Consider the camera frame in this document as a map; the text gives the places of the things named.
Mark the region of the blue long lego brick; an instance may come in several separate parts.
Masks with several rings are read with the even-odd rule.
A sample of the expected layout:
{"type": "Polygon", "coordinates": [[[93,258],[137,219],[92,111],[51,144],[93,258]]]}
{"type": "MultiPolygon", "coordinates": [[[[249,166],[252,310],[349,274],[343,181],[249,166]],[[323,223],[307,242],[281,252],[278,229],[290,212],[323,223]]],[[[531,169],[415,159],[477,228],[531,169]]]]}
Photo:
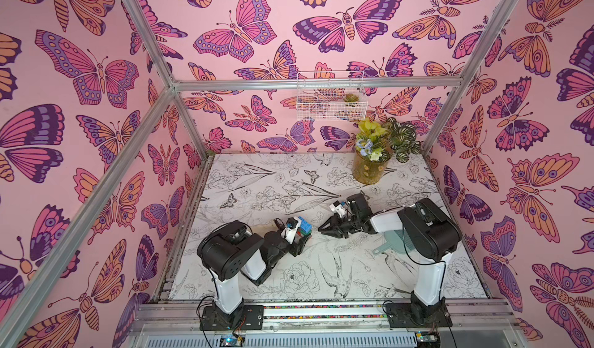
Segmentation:
{"type": "Polygon", "coordinates": [[[299,219],[299,228],[298,228],[298,231],[299,231],[299,229],[301,229],[301,230],[304,230],[304,231],[311,230],[311,232],[312,232],[312,225],[308,221],[306,221],[302,217],[298,217],[298,219],[299,219]]]}

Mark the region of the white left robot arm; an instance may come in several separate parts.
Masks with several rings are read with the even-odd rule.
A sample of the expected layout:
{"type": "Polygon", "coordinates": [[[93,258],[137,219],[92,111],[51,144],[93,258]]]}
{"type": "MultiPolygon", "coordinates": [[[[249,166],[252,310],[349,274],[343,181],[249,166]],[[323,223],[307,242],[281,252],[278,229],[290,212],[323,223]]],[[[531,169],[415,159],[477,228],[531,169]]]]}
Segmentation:
{"type": "Polygon", "coordinates": [[[199,313],[202,331],[262,329],[264,306],[245,303],[239,276],[261,286],[286,255],[301,255],[312,231],[311,224],[301,217],[276,219],[275,225],[276,230],[260,235],[246,223],[232,221],[201,241],[196,254],[215,286],[213,304],[199,313]]]}

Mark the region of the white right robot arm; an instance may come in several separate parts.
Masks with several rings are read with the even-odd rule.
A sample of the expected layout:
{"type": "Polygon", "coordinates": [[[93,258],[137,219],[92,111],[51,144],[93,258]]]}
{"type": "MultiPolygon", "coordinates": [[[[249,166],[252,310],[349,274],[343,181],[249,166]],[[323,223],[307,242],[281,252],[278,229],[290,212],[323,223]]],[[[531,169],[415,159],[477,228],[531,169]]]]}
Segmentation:
{"type": "Polygon", "coordinates": [[[402,243],[411,244],[413,253],[418,255],[413,258],[404,248],[407,258],[419,266],[410,302],[403,306],[390,301],[382,304],[390,327],[453,325],[442,287],[462,236],[457,225],[432,200],[423,198],[409,207],[374,213],[366,197],[358,193],[344,202],[335,202],[330,209],[333,215],[319,227],[321,234],[334,238],[348,238],[360,232],[399,235],[402,243]]]}

